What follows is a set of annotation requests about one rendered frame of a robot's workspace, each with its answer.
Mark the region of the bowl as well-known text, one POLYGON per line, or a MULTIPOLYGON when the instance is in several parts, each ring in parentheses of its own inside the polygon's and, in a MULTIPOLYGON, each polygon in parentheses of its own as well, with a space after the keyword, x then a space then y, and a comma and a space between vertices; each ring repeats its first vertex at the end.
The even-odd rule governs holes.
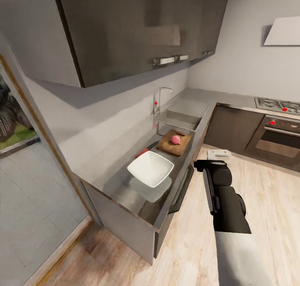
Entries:
POLYGON ((148 187, 155 188, 173 170, 174 164, 168 159, 148 151, 133 161, 127 169, 148 187))

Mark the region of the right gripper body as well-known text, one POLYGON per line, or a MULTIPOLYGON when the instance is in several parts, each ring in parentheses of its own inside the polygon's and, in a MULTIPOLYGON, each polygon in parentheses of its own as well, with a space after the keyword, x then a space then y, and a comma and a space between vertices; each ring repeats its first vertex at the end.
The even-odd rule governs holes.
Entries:
POLYGON ((206 160, 206 159, 203 160, 203 159, 198 159, 197 160, 197 171, 198 172, 203 172, 204 168, 207 166, 207 164, 209 164, 209 162, 220 162, 220 163, 224 163, 226 165, 226 163, 223 160, 206 160))

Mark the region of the parer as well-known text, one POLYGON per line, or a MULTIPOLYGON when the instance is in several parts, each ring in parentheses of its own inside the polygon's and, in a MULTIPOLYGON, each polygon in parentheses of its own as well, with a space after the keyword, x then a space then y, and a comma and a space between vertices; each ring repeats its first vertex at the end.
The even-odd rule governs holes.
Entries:
POLYGON ((158 142, 159 142, 159 141, 156 141, 155 143, 153 143, 152 145, 150 145, 148 148, 145 148, 145 150, 141 151, 140 154, 138 154, 138 155, 136 156, 136 158, 139 157, 140 155, 144 154, 145 152, 148 152, 149 149, 152 148, 152 147, 153 147, 155 144, 157 144, 158 142))

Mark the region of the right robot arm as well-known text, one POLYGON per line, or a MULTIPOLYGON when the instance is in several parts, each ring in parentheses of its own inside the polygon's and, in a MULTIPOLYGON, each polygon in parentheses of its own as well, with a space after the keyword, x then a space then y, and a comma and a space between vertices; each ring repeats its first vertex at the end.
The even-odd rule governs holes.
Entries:
POLYGON ((219 286, 273 286, 245 219, 243 198, 231 186, 232 174, 223 160, 226 149, 208 149, 207 159, 193 167, 202 172, 217 248, 219 286))

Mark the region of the vidalia onion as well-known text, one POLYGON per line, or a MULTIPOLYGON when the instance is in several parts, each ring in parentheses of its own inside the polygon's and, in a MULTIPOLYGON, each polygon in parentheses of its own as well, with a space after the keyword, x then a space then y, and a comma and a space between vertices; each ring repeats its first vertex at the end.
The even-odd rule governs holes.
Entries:
POLYGON ((181 142, 180 137, 179 137, 179 136, 176 136, 176 135, 172 135, 172 136, 171 136, 171 141, 172 141, 174 144, 180 144, 180 142, 181 142))

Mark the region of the cutting board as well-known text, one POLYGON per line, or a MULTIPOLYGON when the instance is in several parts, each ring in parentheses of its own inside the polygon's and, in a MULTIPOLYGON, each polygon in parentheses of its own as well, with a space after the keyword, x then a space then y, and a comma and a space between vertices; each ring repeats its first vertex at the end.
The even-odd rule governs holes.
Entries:
POLYGON ((167 135, 164 136, 163 139, 161 139, 161 141, 157 144, 156 148, 168 154, 172 154, 176 157, 180 157, 191 139, 192 139, 191 135, 176 130, 171 130, 170 132, 168 132, 167 135), (171 141, 172 135, 176 135, 180 137, 181 140, 180 144, 174 144, 171 141))

